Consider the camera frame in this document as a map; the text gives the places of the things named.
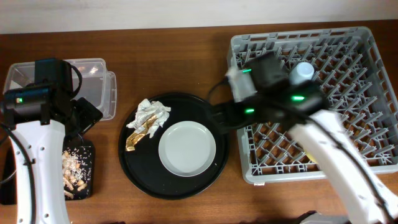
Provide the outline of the light blue cup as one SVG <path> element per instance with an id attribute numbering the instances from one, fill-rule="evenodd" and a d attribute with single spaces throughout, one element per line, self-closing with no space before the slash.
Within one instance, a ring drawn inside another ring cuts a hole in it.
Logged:
<path id="1" fill-rule="evenodd" d="M 312 79 L 315 69 L 311 63 L 300 62 L 290 72 L 289 82 L 293 85 L 301 84 Z"/>

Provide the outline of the gold foil wrapper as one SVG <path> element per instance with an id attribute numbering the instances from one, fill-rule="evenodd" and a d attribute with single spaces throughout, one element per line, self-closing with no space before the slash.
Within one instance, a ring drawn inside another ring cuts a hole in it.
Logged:
<path id="1" fill-rule="evenodd" d="M 125 151 L 130 152 L 136 149 L 136 144 L 143 137 L 150 134 L 150 130 L 153 127 L 156 119 L 156 115 L 153 115 L 135 129 L 135 131 L 126 139 Z"/>

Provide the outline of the food scraps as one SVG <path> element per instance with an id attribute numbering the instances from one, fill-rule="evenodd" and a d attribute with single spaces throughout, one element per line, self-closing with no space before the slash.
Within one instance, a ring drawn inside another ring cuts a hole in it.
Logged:
<path id="1" fill-rule="evenodd" d="M 91 169 L 84 161 L 87 158 L 82 149 L 66 148 L 62 153 L 63 187 L 67 200 L 81 199 L 79 194 L 88 195 L 85 190 L 88 190 Z"/>

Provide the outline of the white napkin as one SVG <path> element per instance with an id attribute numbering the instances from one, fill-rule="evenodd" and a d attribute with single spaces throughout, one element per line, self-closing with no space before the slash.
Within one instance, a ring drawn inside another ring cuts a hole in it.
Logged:
<path id="1" fill-rule="evenodd" d="M 158 128 L 162 128 L 164 123 L 168 120 L 171 110 L 171 107 L 164 106 L 159 101 L 149 101 L 148 99 L 144 99 L 137 107 L 134 121 L 128 123 L 126 127 L 135 129 L 136 133 L 140 133 L 144 130 L 144 123 L 154 116 L 155 121 L 147 132 L 149 137 L 152 138 Z"/>

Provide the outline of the grey plate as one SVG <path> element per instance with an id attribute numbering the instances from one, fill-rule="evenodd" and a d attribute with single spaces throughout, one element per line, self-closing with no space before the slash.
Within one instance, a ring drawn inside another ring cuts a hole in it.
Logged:
<path id="1" fill-rule="evenodd" d="M 206 171 L 214 161 L 216 141 L 211 131 L 194 121 L 171 125 L 159 141 L 162 165 L 179 177 L 194 177 Z"/>

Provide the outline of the yellow bowl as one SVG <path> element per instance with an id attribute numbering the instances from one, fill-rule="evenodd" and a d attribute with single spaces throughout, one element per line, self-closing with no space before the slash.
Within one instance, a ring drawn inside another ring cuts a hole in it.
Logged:
<path id="1" fill-rule="evenodd" d="M 317 164 L 317 161 L 315 160 L 315 158 L 314 158 L 309 152 L 305 152 L 305 153 L 306 153 L 307 157 L 308 157 L 312 162 L 314 162 L 314 163 Z"/>

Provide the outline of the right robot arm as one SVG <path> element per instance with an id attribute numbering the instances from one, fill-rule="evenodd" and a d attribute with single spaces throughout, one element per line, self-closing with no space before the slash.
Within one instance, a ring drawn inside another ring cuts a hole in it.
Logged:
<path id="1" fill-rule="evenodd" d="M 351 223 L 397 223 L 397 195 L 363 161 L 312 75 L 294 75 L 272 53 L 230 67 L 224 81 L 233 99 L 214 105 L 210 116 L 223 132 L 279 123 L 320 166 Z"/>

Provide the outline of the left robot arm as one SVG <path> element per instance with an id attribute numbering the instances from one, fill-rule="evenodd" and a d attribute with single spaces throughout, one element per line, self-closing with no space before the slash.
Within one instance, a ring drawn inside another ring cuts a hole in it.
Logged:
<path id="1" fill-rule="evenodd" d="M 30 66 L 29 75 L 7 75 L 1 101 L 1 129 L 11 140 L 16 166 L 17 222 L 69 223 L 63 148 L 103 114 L 77 97 L 83 75 L 71 60 L 47 58 Z"/>

